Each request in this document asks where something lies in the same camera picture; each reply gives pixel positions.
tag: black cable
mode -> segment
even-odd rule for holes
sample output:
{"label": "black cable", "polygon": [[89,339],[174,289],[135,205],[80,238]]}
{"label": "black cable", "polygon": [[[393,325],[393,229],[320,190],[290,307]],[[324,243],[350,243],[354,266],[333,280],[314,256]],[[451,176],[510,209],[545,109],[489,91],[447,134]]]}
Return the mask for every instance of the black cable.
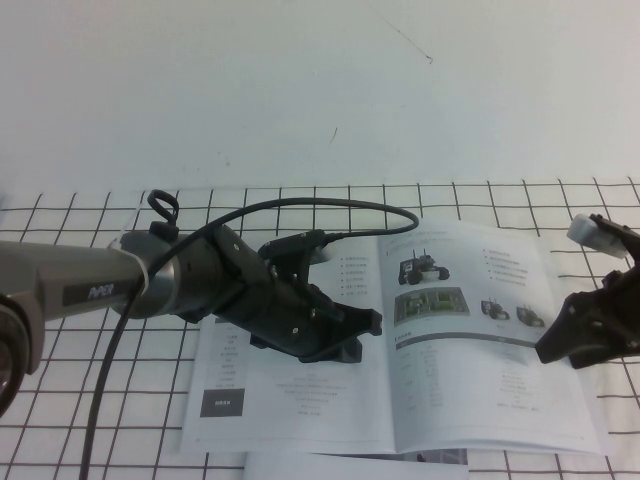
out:
{"label": "black cable", "polygon": [[[160,190],[154,190],[149,195],[149,199],[153,199],[157,204],[156,198],[159,198],[163,201],[169,203],[172,207],[174,207],[174,215],[177,217],[178,207],[174,206],[173,203],[167,200],[170,197],[166,192],[162,192]],[[390,205],[384,205],[381,203],[373,203],[373,202],[364,202],[360,200],[341,200],[337,198],[281,198],[277,200],[268,200],[266,202],[259,202],[253,205],[249,205],[247,207],[239,208],[233,212],[227,213],[220,218],[209,222],[203,227],[199,228],[188,237],[174,245],[171,249],[169,249],[164,255],[158,258],[155,262],[153,262],[149,269],[147,270],[147,274],[149,276],[149,281],[160,271],[160,269],[169,262],[173,257],[182,252],[185,248],[191,245],[196,240],[210,234],[216,228],[220,228],[225,223],[228,223],[236,218],[244,217],[245,215],[249,215],[250,213],[254,213],[260,210],[267,210],[271,208],[278,207],[288,207],[293,205],[328,205],[334,207],[351,207],[351,208],[359,208],[366,210],[378,210],[381,212],[393,213],[395,215],[399,215],[401,217],[408,218],[411,220],[410,225],[406,225],[404,227],[397,227],[392,229],[372,229],[365,230],[362,232],[349,232],[349,233],[331,233],[327,235],[327,244],[331,242],[335,242],[336,240],[340,240],[343,238],[352,238],[352,237],[369,237],[369,236],[378,236],[378,235],[394,235],[397,233],[408,232],[416,228],[420,222],[418,217],[402,208],[392,207]],[[102,402],[102,395],[104,393],[105,385],[107,383],[107,376],[109,375],[109,369],[111,368],[111,363],[113,362],[113,358],[116,353],[116,349],[118,348],[118,343],[120,342],[120,338],[122,337],[122,333],[127,325],[127,321],[129,320],[129,312],[133,307],[134,302],[142,292],[142,288],[144,287],[144,278],[141,277],[136,286],[133,289],[129,302],[125,306],[122,314],[120,315],[120,319],[118,320],[118,324],[116,325],[115,330],[113,331],[113,336],[109,341],[109,345],[107,346],[107,351],[105,352],[104,359],[102,360],[102,366],[100,367],[100,373],[98,374],[98,379],[96,381],[96,386],[93,393],[93,399],[91,401],[91,408],[89,410],[89,418],[87,420],[87,431],[84,437],[84,448],[82,451],[82,462],[80,464],[80,480],[87,480],[89,477],[89,466],[91,464],[91,451],[93,449],[93,439],[95,437],[96,425],[98,423],[98,413],[100,411],[100,403]]]}

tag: robotic arm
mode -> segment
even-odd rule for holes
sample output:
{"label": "robotic arm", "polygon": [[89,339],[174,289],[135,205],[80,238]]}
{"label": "robotic arm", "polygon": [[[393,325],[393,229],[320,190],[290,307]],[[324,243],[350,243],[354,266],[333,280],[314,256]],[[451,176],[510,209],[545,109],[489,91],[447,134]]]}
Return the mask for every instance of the robotic arm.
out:
{"label": "robotic arm", "polygon": [[569,356],[574,368],[640,354],[640,235],[601,215],[578,215],[567,236],[634,265],[613,271],[593,292],[569,295],[556,321],[536,344],[542,363]]}
{"label": "robotic arm", "polygon": [[[173,214],[156,197],[173,205]],[[24,374],[38,368],[45,321],[105,307],[122,312],[143,278],[146,288],[133,303],[131,318],[173,314],[196,323],[215,314],[251,332],[253,345],[301,362],[360,362],[357,337],[381,334],[379,313],[334,303],[308,283],[318,252],[344,234],[335,238],[312,230],[255,252],[220,226],[184,242],[188,246],[171,256],[187,238],[176,227],[177,201],[154,191],[149,203],[167,221],[153,222],[149,232],[126,233],[119,249],[0,242],[0,416]],[[414,221],[403,229],[415,228],[417,217],[401,212]],[[149,281],[147,270],[167,255]]]}

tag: grid mat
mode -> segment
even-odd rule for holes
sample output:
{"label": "grid mat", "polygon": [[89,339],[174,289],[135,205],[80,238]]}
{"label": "grid mat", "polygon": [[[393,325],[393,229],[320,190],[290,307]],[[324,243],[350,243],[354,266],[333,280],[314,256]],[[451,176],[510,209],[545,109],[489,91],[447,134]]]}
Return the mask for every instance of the grid mat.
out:
{"label": "grid mat", "polygon": [[[564,295],[593,290],[629,263],[586,251],[565,236],[578,213],[600,213],[640,231],[640,183],[551,180],[452,182],[304,188],[182,190],[178,225],[193,231],[233,209],[294,196],[351,198],[430,216],[521,230],[542,237],[558,266]],[[0,240],[105,247],[123,225],[147,229],[157,215],[136,212],[145,194],[35,193],[0,204]],[[391,226],[382,212],[288,207],[231,222],[252,247],[310,228]],[[46,324],[43,360],[0,419],[0,478],[77,478],[87,415],[101,359],[117,322],[110,311]],[[96,479],[240,480],[243,454],[178,455],[198,326],[169,316],[131,320],[107,382],[92,457]],[[592,369],[614,453],[609,457],[468,452],[472,479],[589,480],[640,478],[640,359]]]}

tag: white paper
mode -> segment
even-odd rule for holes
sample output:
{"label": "white paper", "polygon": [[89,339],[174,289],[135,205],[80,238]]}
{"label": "white paper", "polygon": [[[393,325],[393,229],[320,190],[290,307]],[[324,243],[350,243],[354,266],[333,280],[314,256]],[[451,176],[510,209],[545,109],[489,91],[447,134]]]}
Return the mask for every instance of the white paper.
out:
{"label": "white paper", "polygon": [[[375,239],[338,242],[333,259],[311,267],[309,281],[336,302],[382,311]],[[214,323],[213,318],[203,322],[182,451],[394,452],[381,337],[360,337],[359,364],[302,364],[280,352],[251,347],[249,340],[249,333],[229,323]],[[205,395],[211,395],[205,391],[218,392],[214,401],[239,401],[241,411],[202,417]],[[224,391],[236,398],[227,400]]]}
{"label": "white paper", "polygon": [[[433,271],[401,284],[414,252]],[[533,349],[558,311],[536,239],[430,220],[380,255],[398,451],[602,451],[578,374]]]}
{"label": "white paper", "polygon": [[308,453],[251,453],[245,480],[467,480],[464,465],[345,458]]}
{"label": "white paper", "polygon": [[[382,312],[382,336],[360,337],[359,364],[301,364],[206,319],[182,451],[607,451],[581,376],[566,361],[542,365],[533,348],[559,311],[537,239],[429,220],[334,246],[311,283]],[[426,267],[407,263],[414,252],[431,256]]]}

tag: white wall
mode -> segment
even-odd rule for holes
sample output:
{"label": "white wall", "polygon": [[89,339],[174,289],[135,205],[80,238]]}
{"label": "white wall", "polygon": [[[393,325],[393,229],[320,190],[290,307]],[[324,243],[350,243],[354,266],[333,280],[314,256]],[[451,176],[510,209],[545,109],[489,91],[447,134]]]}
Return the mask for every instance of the white wall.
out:
{"label": "white wall", "polygon": [[4,188],[617,176],[639,136],[637,0],[0,4]]}

